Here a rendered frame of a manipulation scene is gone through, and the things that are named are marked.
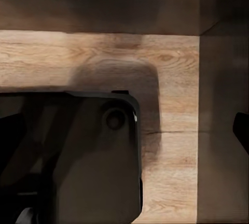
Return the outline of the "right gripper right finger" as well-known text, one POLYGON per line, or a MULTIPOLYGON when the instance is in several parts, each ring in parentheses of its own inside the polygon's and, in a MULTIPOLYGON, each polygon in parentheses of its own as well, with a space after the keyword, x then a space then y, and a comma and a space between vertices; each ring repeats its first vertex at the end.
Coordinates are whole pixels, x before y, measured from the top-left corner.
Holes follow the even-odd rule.
POLYGON ((237 113, 232 130, 249 155, 249 115, 237 113))

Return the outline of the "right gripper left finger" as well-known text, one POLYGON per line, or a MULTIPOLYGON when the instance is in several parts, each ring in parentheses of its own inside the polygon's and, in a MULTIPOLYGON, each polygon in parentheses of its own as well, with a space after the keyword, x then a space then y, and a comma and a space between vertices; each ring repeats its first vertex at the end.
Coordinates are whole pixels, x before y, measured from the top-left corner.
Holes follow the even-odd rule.
POLYGON ((27 133, 23 113, 0 118, 0 175, 27 133))

